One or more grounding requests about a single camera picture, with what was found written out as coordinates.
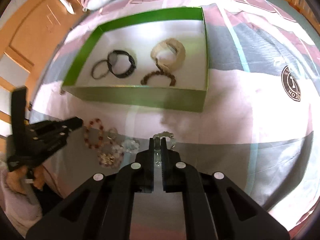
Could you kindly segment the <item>person's left hand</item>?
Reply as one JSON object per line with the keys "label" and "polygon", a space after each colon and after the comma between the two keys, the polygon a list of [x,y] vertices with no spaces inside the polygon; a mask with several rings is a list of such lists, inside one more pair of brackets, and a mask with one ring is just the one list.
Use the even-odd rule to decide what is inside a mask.
{"label": "person's left hand", "polygon": [[[23,178],[27,175],[28,167],[22,166],[12,172],[8,172],[6,182],[8,187],[17,193],[26,195],[27,192],[23,186]],[[33,169],[34,172],[34,182],[33,186],[38,190],[42,190],[45,184],[44,181],[44,168],[42,165]]]}

